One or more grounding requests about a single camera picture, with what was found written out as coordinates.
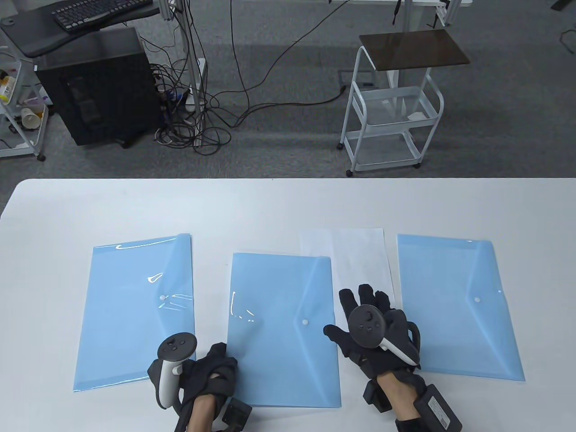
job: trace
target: black glove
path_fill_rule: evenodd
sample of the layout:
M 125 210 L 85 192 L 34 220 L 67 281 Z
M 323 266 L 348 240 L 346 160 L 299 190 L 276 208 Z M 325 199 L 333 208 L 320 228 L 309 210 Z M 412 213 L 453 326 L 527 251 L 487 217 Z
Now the black glove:
M 182 363 L 180 388 L 184 389 L 184 397 L 175 432 L 186 430 L 194 401 L 198 396 L 215 396 L 214 419 L 218 417 L 226 399 L 234 394 L 237 367 L 238 362 L 234 357 L 226 357 L 226 344 L 223 342 L 212 345 L 206 357 L 197 361 L 186 360 Z
M 413 323 L 407 322 L 406 315 L 402 310 L 390 308 L 390 300 L 385 293 L 376 291 L 374 294 L 372 287 L 364 284 L 358 288 L 358 294 L 361 304 L 373 305 L 384 315 L 388 326 L 388 330 L 386 331 L 387 339 L 398 347 L 410 344 L 410 346 L 415 347 L 417 351 L 420 350 L 418 328 Z M 348 319 L 350 313 L 358 307 L 358 304 L 354 299 L 354 294 L 349 289 L 341 290 L 339 295 L 344 314 L 346 315 L 346 319 Z M 408 336 L 408 329 L 412 332 L 414 340 Z M 324 334 L 328 336 L 331 341 L 336 342 L 342 350 L 344 357 L 350 358 L 360 366 L 362 371 L 370 379 L 375 379 L 378 375 L 386 372 L 400 369 L 413 372 L 415 369 L 414 366 L 408 365 L 389 350 L 384 351 L 382 348 L 361 347 L 354 341 L 352 336 L 350 336 L 350 333 L 343 331 L 335 325 L 325 326 Z

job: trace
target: black battery pack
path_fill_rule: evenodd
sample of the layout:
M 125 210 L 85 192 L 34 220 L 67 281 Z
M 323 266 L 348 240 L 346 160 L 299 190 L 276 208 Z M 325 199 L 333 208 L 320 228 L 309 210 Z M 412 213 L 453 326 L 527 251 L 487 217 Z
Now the black battery pack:
M 460 432 L 462 430 L 462 423 L 434 384 L 426 387 L 422 397 L 414 402 L 414 407 L 430 432 Z
M 228 425 L 223 432 L 241 432 L 246 426 L 252 407 L 241 400 L 231 398 L 228 408 L 222 416 L 222 421 Z

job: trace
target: blue plastic folder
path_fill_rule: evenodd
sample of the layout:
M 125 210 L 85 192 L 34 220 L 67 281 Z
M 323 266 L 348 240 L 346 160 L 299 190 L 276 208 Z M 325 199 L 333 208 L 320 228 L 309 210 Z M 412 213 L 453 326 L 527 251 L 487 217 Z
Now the blue plastic folder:
M 194 332 L 190 234 L 95 247 L 74 391 L 148 378 L 158 346 Z
M 398 256 L 422 370 L 524 381 L 491 242 L 398 235 Z
M 338 408 L 338 352 L 330 258 L 235 253 L 228 354 L 234 396 L 252 406 Z

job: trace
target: floor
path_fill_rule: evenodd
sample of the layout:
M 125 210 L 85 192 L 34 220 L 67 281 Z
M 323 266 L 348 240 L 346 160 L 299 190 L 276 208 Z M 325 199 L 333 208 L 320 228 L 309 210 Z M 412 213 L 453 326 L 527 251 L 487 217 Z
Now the floor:
M 34 6 L 40 0 L 26 1 Z M 551 3 L 475 0 L 460 10 L 449 31 L 472 63 L 433 71 L 446 111 L 422 167 L 358 176 L 576 176 L 576 55 L 558 41 L 560 32 L 576 23 L 576 2 L 562 13 L 550 10 Z M 240 88 L 230 43 L 230 3 L 192 4 L 210 65 L 210 91 Z M 336 6 L 313 0 L 234 0 L 234 36 L 247 85 L 258 82 L 285 47 Z M 343 6 L 289 51 L 251 99 L 318 101 L 336 95 L 337 72 L 353 67 L 358 35 L 398 29 L 391 25 L 392 11 L 378 5 Z M 425 14 L 424 23 L 432 20 L 431 12 Z M 173 44 L 173 27 L 160 17 L 130 24 L 158 45 Z M 574 36 L 567 40 L 576 48 Z M 173 48 L 169 52 L 173 60 L 181 56 Z M 166 61 L 162 53 L 149 58 Z M 241 111 L 243 95 L 233 96 L 223 103 Z M 260 111 L 210 157 L 166 148 L 151 135 L 128 150 L 78 147 L 54 116 L 48 123 L 44 163 L 33 157 L 0 159 L 0 211 L 18 182 L 28 178 L 343 177 L 349 160 L 335 146 L 345 105 L 346 97 L 341 97 L 319 107 Z

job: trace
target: wrist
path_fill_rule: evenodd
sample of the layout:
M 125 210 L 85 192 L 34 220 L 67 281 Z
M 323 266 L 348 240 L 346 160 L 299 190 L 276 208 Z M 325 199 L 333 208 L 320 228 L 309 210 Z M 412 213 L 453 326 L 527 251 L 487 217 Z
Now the wrist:
M 194 401 L 192 415 L 188 423 L 188 432 L 206 432 L 212 428 L 216 398 L 214 395 L 198 396 Z
M 392 372 L 379 375 L 376 381 L 386 394 L 399 421 L 413 420 L 420 417 L 414 407 L 414 401 L 418 398 L 414 387 L 398 381 Z

